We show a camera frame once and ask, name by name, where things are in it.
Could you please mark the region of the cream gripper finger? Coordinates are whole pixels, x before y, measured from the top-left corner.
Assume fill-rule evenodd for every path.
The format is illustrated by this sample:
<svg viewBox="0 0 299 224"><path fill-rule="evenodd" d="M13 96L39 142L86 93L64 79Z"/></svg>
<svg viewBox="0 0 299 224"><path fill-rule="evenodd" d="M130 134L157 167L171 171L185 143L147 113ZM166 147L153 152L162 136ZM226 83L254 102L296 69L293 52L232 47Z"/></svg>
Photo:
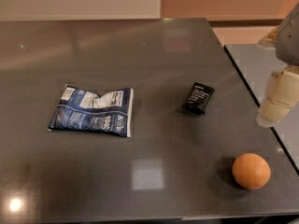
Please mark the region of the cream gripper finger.
<svg viewBox="0 0 299 224"><path fill-rule="evenodd" d="M276 40L278 37L278 28L274 28L267 35L261 38L257 46L262 49L274 49L276 47Z"/></svg>

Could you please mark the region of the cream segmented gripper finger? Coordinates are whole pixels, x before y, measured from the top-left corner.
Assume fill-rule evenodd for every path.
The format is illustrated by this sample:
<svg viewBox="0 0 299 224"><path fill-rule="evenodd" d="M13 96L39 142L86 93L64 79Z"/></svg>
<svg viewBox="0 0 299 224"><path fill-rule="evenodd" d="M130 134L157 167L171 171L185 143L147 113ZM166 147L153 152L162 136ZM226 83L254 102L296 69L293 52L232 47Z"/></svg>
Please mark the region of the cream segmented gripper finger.
<svg viewBox="0 0 299 224"><path fill-rule="evenodd" d="M270 128L280 123L299 102L299 66L287 65L268 79L257 123Z"/></svg>

